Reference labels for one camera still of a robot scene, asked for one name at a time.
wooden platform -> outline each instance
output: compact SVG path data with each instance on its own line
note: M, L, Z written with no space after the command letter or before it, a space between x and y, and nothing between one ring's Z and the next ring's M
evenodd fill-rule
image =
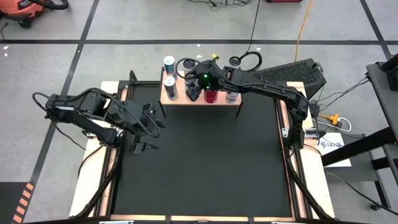
M179 71L180 75L184 76L183 71ZM163 80L162 83L164 82L165 78L167 78L166 72L163 72ZM241 94L238 95L238 99L234 103L228 103L226 101L226 92L224 91L219 91L218 96L217 96L217 101L214 103L207 103L205 101L205 91L202 90L199 98L193 102L191 101L188 96L185 94L185 80L182 78L178 78L176 80L176 85L177 85L177 99L175 100L170 100L167 96L166 89L164 88L162 84L162 91L160 93L160 102L163 105L192 105L192 106L239 106L242 102L242 96Z

red vacuum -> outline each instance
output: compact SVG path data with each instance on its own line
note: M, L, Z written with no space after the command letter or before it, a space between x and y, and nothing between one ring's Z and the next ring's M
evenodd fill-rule
M0 19L17 21L23 28L32 25L32 18L41 15L44 9L64 10L69 7L68 0L55 4L51 0L0 0Z

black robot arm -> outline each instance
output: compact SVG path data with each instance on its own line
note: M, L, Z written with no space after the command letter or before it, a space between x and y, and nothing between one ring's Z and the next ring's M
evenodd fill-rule
M36 95L47 97L45 106L35 99ZM99 88L90 88L78 96L42 93L33 94L34 101L46 111L45 118L59 123L72 123L86 132L97 136L101 145L118 147L118 131L115 128L104 128L91 119L105 121L136 136L148 134L153 138L160 136L160 129L165 126L155 117L152 103L144 106L132 101L119 101Z
M260 83L257 78L240 69L230 67L220 69L215 59L199 62L190 72L191 76L198 81L197 85L192 85L187 90L188 97L195 101L204 89L235 93L257 93L283 100L292 120L289 134L285 139L286 146L294 149L303 148L305 135L302 125L307 118L309 106L309 102L303 93L291 86Z

yellow cable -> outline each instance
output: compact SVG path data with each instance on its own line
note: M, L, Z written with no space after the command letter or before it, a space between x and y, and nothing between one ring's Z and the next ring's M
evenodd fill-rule
M310 9L311 9L311 6L312 6L312 2L313 2L313 0L311 0L310 4L308 5L307 11L305 12L303 24L301 25L300 33L298 34L298 39L297 39L297 43L296 43L296 54L294 56L294 62L297 61L297 55L299 54L299 43L300 43L301 35L303 33L304 26L307 23L307 19L308 19L308 15L310 14Z

gray floor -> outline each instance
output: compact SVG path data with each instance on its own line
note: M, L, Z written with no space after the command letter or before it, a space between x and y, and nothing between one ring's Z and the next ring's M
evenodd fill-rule
M0 44L0 98L3 103L0 127L0 181L29 181L42 148L49 122L31 99L31 94L60 93L68 71L73 80L69 94L89 87L98 87L105 80L128 78L134 69L140 80L158 80L162 59L210 58L220 56L226 64L233 55L241 55L248 44L85 44L76 70L72 59L81 39L90 9L97 0L69 0L66 11L46 11L31 29L25 30L13 21L0 21L7 40L16 44ZM384 40L398 40L396 0L366 1ZM254 39L295 40L309 0L300 4L268 4L261 0ZM222 7L213 12L205 4L185 0L99 0L87 40L249 40L257 0L245 7ZM313 3L303 40L377 40L360 0L316 0ZM65 40L59 44L38 44L30 40ZM389 45L391 54L397 45ZM262 68L294 60L295 45L254 44L263 56ZM386 60L380 45L301 45L299 59L313 58L320 62L328 83L323 96L346 90L364 77L366 65ZM250 67L255 61L244 62ZM338 100L326 111L338 113L353 124L352 133L371 134L387 126L370 84ZM60 125L81 144L86 139L78 128ZM383 156L375 150L375 157ZM25 218L26 222L67 218L77 180L77 169L83 151L68 139L55 133ZM392 207L398 210L398 187L391 171L382 170ZM397 223L398 218L385 211L374 212L369 203L345 184L328 177L336 216L342 220L368 223ZM379 200L371 182L353 183L358 190Z

